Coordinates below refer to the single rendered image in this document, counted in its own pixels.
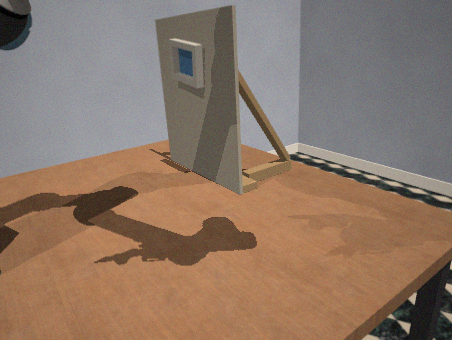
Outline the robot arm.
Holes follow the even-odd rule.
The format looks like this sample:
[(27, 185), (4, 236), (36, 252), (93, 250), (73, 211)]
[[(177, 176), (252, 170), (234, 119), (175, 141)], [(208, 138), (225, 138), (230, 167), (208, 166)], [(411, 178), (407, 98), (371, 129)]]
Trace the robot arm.
[(1, 50), (16, 49), (28, 38), (28, 28), (32, 27), (30, 11), (29, 0), (0, 0)]

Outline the beige board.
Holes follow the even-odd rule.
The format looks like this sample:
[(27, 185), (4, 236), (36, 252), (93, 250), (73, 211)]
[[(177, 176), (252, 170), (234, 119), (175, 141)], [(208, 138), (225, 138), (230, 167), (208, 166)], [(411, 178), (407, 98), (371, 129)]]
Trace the beige board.
[[(236, 5), (155, 24), (171, 160), (243, 194)], [(202, 45), (204, 87), (172, 78), (168, 39)]]

